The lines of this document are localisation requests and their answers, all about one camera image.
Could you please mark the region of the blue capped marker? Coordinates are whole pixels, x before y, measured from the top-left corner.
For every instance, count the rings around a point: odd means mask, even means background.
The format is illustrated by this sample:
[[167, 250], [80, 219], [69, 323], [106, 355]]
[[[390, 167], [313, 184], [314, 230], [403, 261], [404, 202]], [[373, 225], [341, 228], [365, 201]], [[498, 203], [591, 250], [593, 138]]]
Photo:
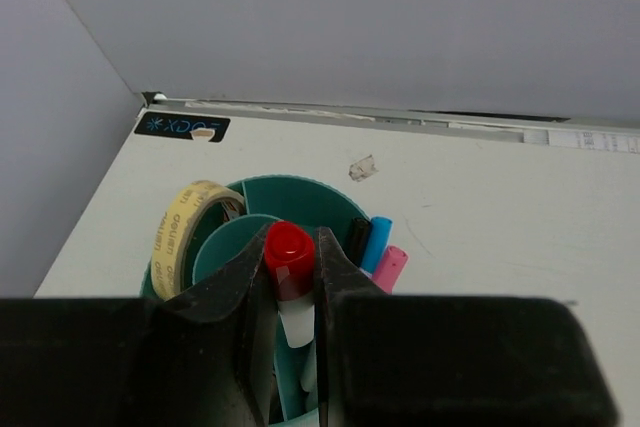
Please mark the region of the blue capped marker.
[[360, 269], [371, 277], [375, 272], [387, 247], [392, 231], [393, 221], [387, 217], [371, 218], [371, 230], [360, 263]]

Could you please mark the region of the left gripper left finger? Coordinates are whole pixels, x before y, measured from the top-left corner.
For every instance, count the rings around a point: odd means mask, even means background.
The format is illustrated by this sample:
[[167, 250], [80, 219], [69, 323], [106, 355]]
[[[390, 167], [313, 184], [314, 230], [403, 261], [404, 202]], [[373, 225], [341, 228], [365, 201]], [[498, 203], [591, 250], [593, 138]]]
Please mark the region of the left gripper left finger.
[[169, 301], [5, 299], [5, 426], [264, 426], [273, 295], [257, 233]]

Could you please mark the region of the black capped marker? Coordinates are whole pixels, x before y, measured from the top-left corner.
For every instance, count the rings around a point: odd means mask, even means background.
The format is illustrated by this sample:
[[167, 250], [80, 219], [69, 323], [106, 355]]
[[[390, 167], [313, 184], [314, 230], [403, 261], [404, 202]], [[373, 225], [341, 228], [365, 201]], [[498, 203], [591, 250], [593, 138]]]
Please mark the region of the black capped marker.
[[345, 254], [357, 267], [361, 266], [362, 259], [368, 245], [371, 222], [366, 218], [353, 218], [347, 236]]

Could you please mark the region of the red capped marker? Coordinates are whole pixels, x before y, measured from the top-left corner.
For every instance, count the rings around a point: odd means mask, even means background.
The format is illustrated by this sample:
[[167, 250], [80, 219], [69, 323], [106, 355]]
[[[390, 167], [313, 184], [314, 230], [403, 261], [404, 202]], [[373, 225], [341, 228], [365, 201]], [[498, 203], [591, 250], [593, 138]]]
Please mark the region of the red capped marker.
[[277, 221], [267, 231], [264, 261], [287, 344], [306, 346], [314, 338], [314, 242], [298, 225]]

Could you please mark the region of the pink capped marker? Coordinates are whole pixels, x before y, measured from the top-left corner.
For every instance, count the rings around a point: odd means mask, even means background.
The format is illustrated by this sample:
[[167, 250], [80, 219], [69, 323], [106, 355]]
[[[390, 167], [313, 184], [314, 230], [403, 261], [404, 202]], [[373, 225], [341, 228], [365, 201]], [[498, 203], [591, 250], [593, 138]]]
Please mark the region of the pink capped marker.
[[391, 293], [408, 260], [404, 250], [389, 245], [372, 275], [372, 281], [384, 292]]

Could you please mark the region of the masking tape roll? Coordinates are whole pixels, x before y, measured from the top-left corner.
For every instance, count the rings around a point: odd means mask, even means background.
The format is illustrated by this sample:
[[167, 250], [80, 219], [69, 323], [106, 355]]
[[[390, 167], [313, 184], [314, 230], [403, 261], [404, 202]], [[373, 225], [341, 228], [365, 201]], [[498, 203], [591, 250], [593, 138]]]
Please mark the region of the masking tape roll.
[[245, 213], [244, 196], [236, 190], [209, 180], [184, 187], [167, 207], [155, 234], [150, 261], [155, 294], [168, 300], [184, 291], [204, 241]]

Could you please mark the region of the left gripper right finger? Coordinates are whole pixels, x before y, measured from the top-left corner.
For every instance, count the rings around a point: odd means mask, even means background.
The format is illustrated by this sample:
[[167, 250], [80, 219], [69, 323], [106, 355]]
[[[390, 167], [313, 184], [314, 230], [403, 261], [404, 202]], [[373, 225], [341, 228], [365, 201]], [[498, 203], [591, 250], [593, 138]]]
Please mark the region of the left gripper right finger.
[[580, 322], [540, 297], [396, 295], [320, 227], [314, 300], [323, 426], [615, 426]]

